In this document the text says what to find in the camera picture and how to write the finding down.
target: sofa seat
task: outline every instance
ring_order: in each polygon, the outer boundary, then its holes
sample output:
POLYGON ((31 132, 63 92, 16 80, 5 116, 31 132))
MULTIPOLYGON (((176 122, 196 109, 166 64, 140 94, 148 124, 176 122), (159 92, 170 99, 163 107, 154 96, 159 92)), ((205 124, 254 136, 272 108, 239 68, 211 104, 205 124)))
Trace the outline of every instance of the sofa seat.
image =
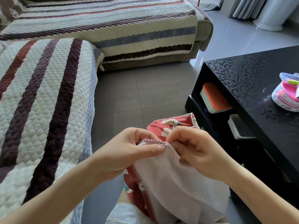
MULTIPOLYGON (((15 41, 0 52, 0 219, 92 154, 97 68, 80 39, 15 41)), ((80 224, 83 202, 63 224, 80 224)))
POLYGON ((0 40, 80 38, 99 48, 105 63, 205 50, 213 25, 189 0, 75 0, 29 3, 0 40))

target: black coffee table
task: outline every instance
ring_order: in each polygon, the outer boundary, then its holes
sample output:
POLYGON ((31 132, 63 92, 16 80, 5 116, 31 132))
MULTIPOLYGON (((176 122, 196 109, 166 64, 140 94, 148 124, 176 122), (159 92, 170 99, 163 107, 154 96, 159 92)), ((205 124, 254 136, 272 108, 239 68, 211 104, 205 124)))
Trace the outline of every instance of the black coffee table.
POLYGON ((280 72, 299 72, 299 46, 206 61, 185 108, 235 160, 298 206, 299 113, 286 111, 271 99, 280 72), (207 111, 199 94, 206 82, 215 84, 233 110, 207 111), (233 113, 257 140, 234 139, 227 123, 233 113))

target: person's left hand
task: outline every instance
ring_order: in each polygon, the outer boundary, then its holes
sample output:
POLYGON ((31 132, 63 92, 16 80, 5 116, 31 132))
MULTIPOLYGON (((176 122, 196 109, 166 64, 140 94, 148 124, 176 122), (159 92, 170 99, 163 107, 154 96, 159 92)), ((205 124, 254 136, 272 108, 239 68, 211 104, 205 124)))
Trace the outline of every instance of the person's left hand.
POLYGON ((98 170, 105 172, 108 179, 112 179, 138 159, 158 156, 165 151, 165 145, 137 146, 143 139, 159 140, 145 129, 127 128, 97 150, 90 159, 98 170))

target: gray curtain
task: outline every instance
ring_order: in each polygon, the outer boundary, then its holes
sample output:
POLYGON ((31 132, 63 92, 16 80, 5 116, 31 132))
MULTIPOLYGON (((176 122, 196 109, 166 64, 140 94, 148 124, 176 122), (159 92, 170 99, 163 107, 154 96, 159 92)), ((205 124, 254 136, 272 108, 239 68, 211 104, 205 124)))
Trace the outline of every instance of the gray curtain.
POLYGON ((238 19, 257 18, 266 0, 241 0, 233 17, 238 19))

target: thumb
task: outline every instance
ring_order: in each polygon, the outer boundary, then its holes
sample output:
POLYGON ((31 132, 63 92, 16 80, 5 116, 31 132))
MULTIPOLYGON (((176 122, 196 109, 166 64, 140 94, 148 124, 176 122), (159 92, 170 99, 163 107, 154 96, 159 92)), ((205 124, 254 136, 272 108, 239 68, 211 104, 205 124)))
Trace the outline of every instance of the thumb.
POLYGON ((171 145, 176 150, 176 152, 181 156, 181 158, 188 161, 190 164, 194 165, 196 158, 198 157, 198 152, 191 147, 187 147, 179 142, 172 142, 171 145))
POLYGON ((165 145, 159 145, 159 144, 141 145, 141 146, 136 146, 136 148, 138 150, 136 154, 137 159, 158 156, 162 154, 166 149, 165 145))

